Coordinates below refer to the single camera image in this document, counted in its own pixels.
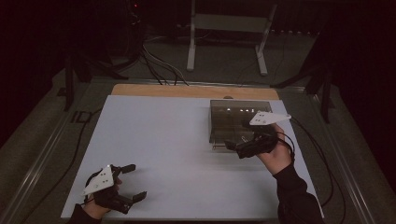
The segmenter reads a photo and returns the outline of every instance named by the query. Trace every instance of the black cable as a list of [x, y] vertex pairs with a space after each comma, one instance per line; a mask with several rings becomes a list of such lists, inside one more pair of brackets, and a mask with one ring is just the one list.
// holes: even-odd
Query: black cable
[[78, 154], [78, 149], [79, 149], [79, 145], [81, 143], [81, 138], [82, 138], [82, 134], [84, 133], [84, 129], [87, 126], [87, 124], [90, 122], [91, 118], [99, 113], [101, 109], [98, 109], [96, 111], [94, 111], [93, 113], [90, 113], [90, 116], [88, 117], [88, 119], [84, 122], [84, 124], [82, 125], [81, 131], [79, 132], [79, 136], [78, 136], [78, 141], [76, 144], [76, 149], [73, 155], [73, 159], [70, 161], [68, 167], [66, 168], [66, 170], [64, 171], [64, 173], [62, 174], [62, 176], [58, 179], [58, 181], [52, 186], [52, 188], [40, 199], [40, 201], [38, 201], [38, 203], [35, 204], [35, 206], [29, 211], [29, 213], [23, 218], [23, 220], [21, 221], [21, 223], [24, 223], [27, 218], [33, 214], [33, 212], [38, 208], [38, 206], [40, 204], [42, 204], [44, 202], [44, 200], [47, 199], [47, 197], [56, 189], [56, 187], [58, 187], [58, 185], [62, 182], [62, 180], [64, 179], [64, 177], [67, 175], [67, 173], [70, 171], [70, 169], [72, 168], [74, 162], [76, 161], [77, 158], [77, 154]]
[[166, 79], [162, 76], [160, 76], [155, 69], [151, 66], [151, 64], [149, 63], [149, 59], [146, 57], [146, 55], [142, 52], [141, 53], [141, 57], [146, 61], [145, 64], [148, 67], [148, 70], [150, 71], [150, 73], [157, 79], [158, 83], [160, 83], [160, 85], [163, 85], [163, 83], [161, 82], [161, 79], [165, 82], [165, 84], [169, 83], [166, 81]]
[[90, 202], [92, 202], [92, 201], [93, 201], [93, 198], [92, 198], [92, 199], [90, 199], [90, 200], [88, 200], [87, 202], [80, 203], [79, 205], [84, 205], [84, 204], [90, 203]]
[[[250, 63], [249, 65], [245, 66], [243, 69], [241, 69], [241, 70], [239, 71], [240, 74], [239, 74], [239, 76], [235, 79], [235, 84], [238, 84], [239, 79], [241, 79], [242, 75], [244, 75], [242, 72], [245, 71], [246, 69], [248, 69], [248, 68], [249, 68], [250, 66], [252, 66], [253, 64], [256, 64], [256, 63], [257, 63], [257, 60], [259, 60], [260, 57], [257, 57], [257, 56], [256, 56], [256, 60], [255, 60], [254, 62]], [[245, 81], [242, 81], [241, 84], [238, 85], [238, 87], [242, 87], [243, 85], [245, 85], [245, 83], [246, 83]]]
[[175, 74], [176, 77], [180, 78], [184, 84], [186, 84], [187, 86], [189, 86], [189, 84], [187, 83], [187, 81], [185, 80], [185, 78], [183, 77], [183, 75], [181, 74], [180, 71], [176, 71], [176, 68], [174, 66], [172, 66], [171, 64], [167, 63], [166, 61], [162, 60], [161, 58], [159, 58], [158, 56], [154, 55], [153, 53], [149, 52], [144, 46], [143, 46], [143, 50], [149, 55], [151, 56], [153, 59], [167, 65], [169, 67], [169, 69], [171, 69], [173, 71], [173, 73]]
[[155, 61], [152, 61], [152, 60], [149, 59], [149, 58], [146, 58], [146, 59], [149, 60], [151, 63], [154, 63], [154, 64], [156, 64], [157, 66], [160, 66], [161, 68], [163, 68], [163, 69], [165, 69], [165, 70], [167, 70], [167, 71], [173, 73], [173, 74], [175, 75], [175, 83], [174, 83], [174, 85], [176, 86], [176, 84], [177, 84], [177, 79], [179, 78], [179, 75], [177, 74], [177, 71], [175, 71], [175, 69], [173, 69], [173, 68], [170, 67], [170, 66], [164, 66], [164, 65], [162, 65], [162, 64], [160, 64], [160, 63], [156, 63]]
[[291, 142], [291, 146], [290, 146], [285, 140], [282, 140], [282, 139], [280, 139], [280, 138], [277, 138], [278, 141], [280, 141], [280, 142], [283, 143], [283, 144], [286, 144], [286, 146], [289, 148], [291, 159], [294, 161], [295, 146], [294, 146], [293, 141], [291, 140], [291, 138], [290, 138], [287, 134], [285, 134], [285, 133], [280, 133], [280, 134], [282, 134], [282, 135], [284, 135], [285, 137], [287, 137], [287, 138], [289, 139], [289, 141]]
[[334, 188], [334, 186], [333, 186], [333, 181], [334, 181], [335, 184], [337, 185], [337, 188], [338, 188], [339, 191], [340, 191], [340, 194], [341, 194], [341, 197], [342, 197], [342, 200], [343, 200], [343, 216], [342, 216], [342, 218], [341, 218], [340, 223], [344, 223], [345, 218], [346, 218], [346, 214], [347, 214], [347, 202], [346, 202], [346, 198], [345, 198], [345, 195], [344, 195], [344, 193], [343, 193], [343, 191], [342, 191], [342, 189], [341, 189], [340, 183], [337, 181], [337, 179], [335, 178], [334, 173], [333, 173], [332, 170], [330, 169], [329, 163], [327, 162], [327, 159], [326, 159], [325, 154], [324, 154], [324, 152], [323, 152], [323, 148], [320, 146], [320, 144], [318, 143], [318, 141], [312, 136], [312, 134], [301, 124], [300, 121], [298, 121], [296, 118], [291, 118], [291, 121], [293, 121], [295, 124], [297, 124], [297, 125], [306, 133], [306, 135], [309, 137], [309, 139], [310, 139], [311, 142], [313, 143], [314, 148], [315, 148], [315, 150], [318, 152], [318, 154], [319, 154], [321, 160], [323, 161], [323, 163], [324, 163], [325, 166], [326, 166], [326, 170], [327, 170], [327, 172], [328, 172], [328, 175], [329, 175], [329, 178], [330, 178], [330, 182], [331, 182], [331, 193], [330, 193], [328, 199], [327, 199], [324, 203], [322, 203], [320, 206], [321, 206], [321, 207], [324, 207], [324, 206], [332, 199], [332, 196], [333, 196], [333, 188]]
[[327, 171], [329, 179], [330, 179], [331, 192], [330, 192], [330, 195], [328, 196], [328, 198], [325, 200], [325, 202], [320, 205], [321, 207], [324, 207], [332, 199], [332, 196], [333, 196], [333, 193], [334, 193], [334, 185], [333, 185], [333, 182], [332, 182], [332, 171], [330, 169], [329, 163], [327, 162], [327, 159], [326, 159], [326, 157], [324, 155], [323, 149], [318, 144], [317, 140], [312, 136], [312, 134], [296, 118], [291, 118], [291, 121], [296, 123], [306, 133], [306, 135], [309, 137], [309, 139], [311, 140], [312, 144], [314, 145], [315, 150], [319, 154], [320, 159], [323, 161], [323, 163], [324, 163], [324, 165], [326, 167], [326, 171]]
[[270, 85], [272, 85], [273, 82], [275, 81], [275, 79], [276, 79], [276, 74], [277, 74], [277, 70], [279, 69], [279, 67], [280, 67], [280, 65], [283, 63], [283, 61], [285, 61], [285, 45], [286, 45], [286, 41], [287, 41], [288, 38], [289, 38], [289, 35], [290, 35], [290, 34], [289, 34], [288, 32], [286, 32], [286, 37], [285, 37], [285, 39], [283, 40], [283, 44], [282, 44], [282, 57], [281, 57], [281, 59], [280, 59], [278, 65], [276, 66], [276, 69], [275, 69], [275, 72], [274, 72], [274, 77], [273, 77], [273, 79], [272, 79]]

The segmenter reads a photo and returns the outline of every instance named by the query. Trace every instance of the dark background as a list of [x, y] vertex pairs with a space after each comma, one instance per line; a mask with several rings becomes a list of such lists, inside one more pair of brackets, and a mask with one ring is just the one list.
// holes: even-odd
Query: dark background
[[[96, 1], [100, 5], [106, 1]], [[203, 11], [238, 14], [250, 1], [202, 1]], [[190, 22], [190, 1], [138, 2], [144, 22], [158, 35], [177, 37]], [[92, 1], [6, 0], [0, 3], [0, 146], [12, 135], [38, 101], [50, 90], [51, 78], [64, 68], [70, 40], [104, 49], [105, 38], [95, 38], [105, 25], [94, 19]], [[273, 29], [318, 35], [305, 65], [330, 63], [333, 84], [358, 123], [393, 189], [396, 175], [396, 122], [393, 93], [396, 16], [391, 1], [281, 1]], [[110, 15], [117, 15], [117, 10]], [[253, 16], [260, 11], [247, 12]]]

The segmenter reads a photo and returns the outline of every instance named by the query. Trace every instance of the white table surface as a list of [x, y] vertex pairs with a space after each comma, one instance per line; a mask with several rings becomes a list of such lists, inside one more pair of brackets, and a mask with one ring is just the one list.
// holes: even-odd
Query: white table surface
[[[91, 142], [62, 212], [71, 217], [88, 177], [108, 164], [135, 164], [121, 174], [119, 194], [147, 191], [127, 215], [115, 220], [265, 220], [277, 218], [276, 181], [256, 157], [239, 160], [209, 143], [210, 100], [206, 98], [107, 97]], [[287, 114], [282, 101], [269, 101]], [[296, 146], [295, 168], [316, 196], [290, 122], [278, 125]]]

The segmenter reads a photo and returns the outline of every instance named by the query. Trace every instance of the transparent box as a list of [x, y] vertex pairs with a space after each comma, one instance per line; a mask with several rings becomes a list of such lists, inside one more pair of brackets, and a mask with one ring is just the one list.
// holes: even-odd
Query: transparent box
[[210, 137], [214, 150], [225, 149], [224, 141], [236, 144], [252, 139], [253, 132], [242, 126], [242, 121], [251, 121], [258, 111], [272, 112], [266, 101], [211, 100]]

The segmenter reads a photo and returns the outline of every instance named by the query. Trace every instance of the table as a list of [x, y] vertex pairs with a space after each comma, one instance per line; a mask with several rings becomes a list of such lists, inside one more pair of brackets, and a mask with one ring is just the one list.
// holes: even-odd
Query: table
[[[107, 164], [136, 164], [121, 175], [120, 195], [148, 197], [115, 220], [264, 220], [277, 218], [276, 182], [257, 158], [218, 153], [208, 141], [210, 99], [269, 98], [286, 113], [276, 91], [251, 88], [117, 85], [108, 96], [64, 206], [71, 216], [85, 181]], [[296, 145], [295, 167], [316, 195], [288, 121], [278, 123]]]

